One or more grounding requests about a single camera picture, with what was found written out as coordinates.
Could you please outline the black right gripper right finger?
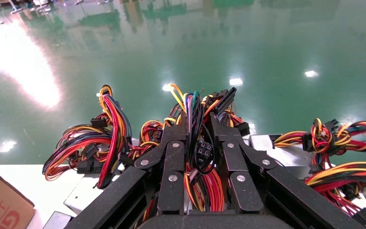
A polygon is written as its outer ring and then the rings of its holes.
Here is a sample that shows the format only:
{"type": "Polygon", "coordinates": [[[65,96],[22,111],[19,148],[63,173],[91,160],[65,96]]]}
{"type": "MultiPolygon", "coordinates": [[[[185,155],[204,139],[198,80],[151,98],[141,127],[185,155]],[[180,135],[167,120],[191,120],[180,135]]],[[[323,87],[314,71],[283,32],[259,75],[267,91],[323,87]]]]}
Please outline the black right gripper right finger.
{"type": "Polygon", "coordinates": [[[278,229],[360,229],[362,225],[277,164],[265,151],[248,146],[237,128],[214,113],[210,128],[227,176],[236,213],[249,215],[251,227],[278,229]]]}

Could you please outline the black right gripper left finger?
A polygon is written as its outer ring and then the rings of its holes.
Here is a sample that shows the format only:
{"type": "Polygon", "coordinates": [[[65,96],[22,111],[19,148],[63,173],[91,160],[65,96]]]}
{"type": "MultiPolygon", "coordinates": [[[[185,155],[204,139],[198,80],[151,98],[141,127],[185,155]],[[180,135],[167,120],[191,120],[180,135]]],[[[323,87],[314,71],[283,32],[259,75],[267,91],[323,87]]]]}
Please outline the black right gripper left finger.
{"type": "Polygon", "coordinates": [[[188,119],[163,130],[161,143],[135,160],[67,229],[142,229],[161,215],[183,214],[188,119]]]}

